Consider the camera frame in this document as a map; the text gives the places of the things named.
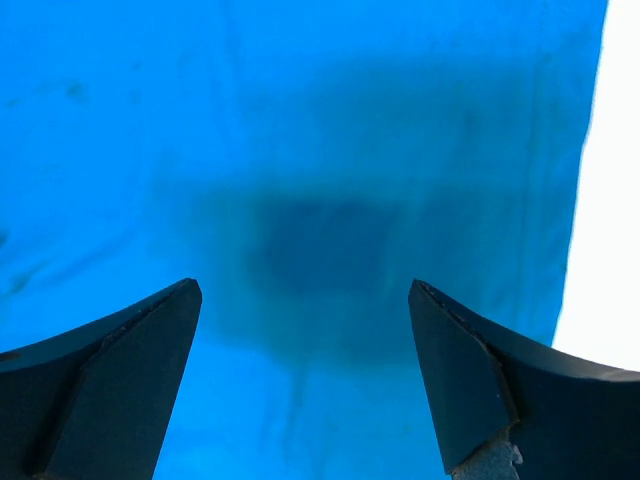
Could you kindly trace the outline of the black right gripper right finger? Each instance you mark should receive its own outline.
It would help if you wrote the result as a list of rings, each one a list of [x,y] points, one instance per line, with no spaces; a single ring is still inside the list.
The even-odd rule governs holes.
[[[455,479],[635,479],[639,375],[531,340],[417,280],[411,325]]]

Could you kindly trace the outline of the blue t shirt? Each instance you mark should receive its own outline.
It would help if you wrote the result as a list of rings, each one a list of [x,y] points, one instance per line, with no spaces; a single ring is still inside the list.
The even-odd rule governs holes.
[[[1,345],[196,279],[159,479],[440,479],[407,295],[550,344],[603,1],[5,1]]]

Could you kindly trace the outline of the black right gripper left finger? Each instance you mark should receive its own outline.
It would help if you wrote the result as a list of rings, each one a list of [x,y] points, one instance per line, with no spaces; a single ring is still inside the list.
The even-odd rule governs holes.
[[[2,478],[152,478],[201,305],[198,282],[185,278],[2,353]]]

